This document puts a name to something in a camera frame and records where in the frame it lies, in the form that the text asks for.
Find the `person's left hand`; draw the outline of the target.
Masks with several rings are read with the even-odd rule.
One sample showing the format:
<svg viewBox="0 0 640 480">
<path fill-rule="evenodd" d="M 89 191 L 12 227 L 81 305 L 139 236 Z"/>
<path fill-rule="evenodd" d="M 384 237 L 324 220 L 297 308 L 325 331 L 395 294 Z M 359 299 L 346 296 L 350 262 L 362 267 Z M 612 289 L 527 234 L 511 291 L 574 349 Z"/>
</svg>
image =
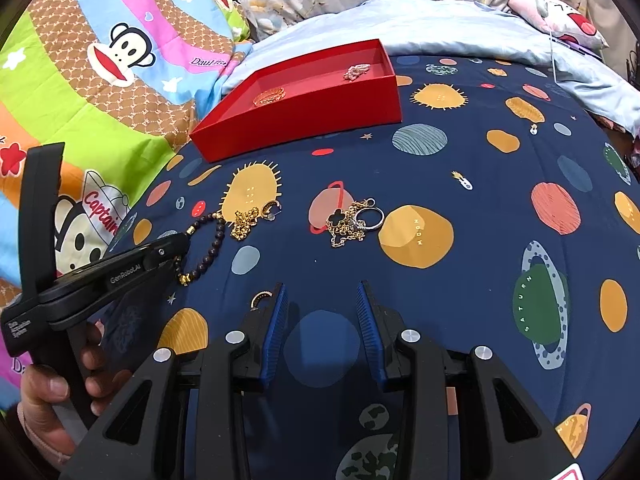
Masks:
<svg viewBox="0 0 640 480">
<path fill-rule="evenodd" d="M 96 324 L 87 324 L 87 345 L 80 350 L 82 365 L 90 372 L 85 388 L 92 397 L 93 415 L 99 416 L 111 403 L 115 394 L 131 377 L 129 370 L 109 372 L 106 355 L 100 347 L 102 332 Z M 53 407 L 70 397 L 66 380 L 38 365 L 29 365 L 21 380 L 21 402 L 17 407 L 26 437 L 44 460 L 57 471 L 68 462 L 76 444 L 63 428 Z"/>
</svg>

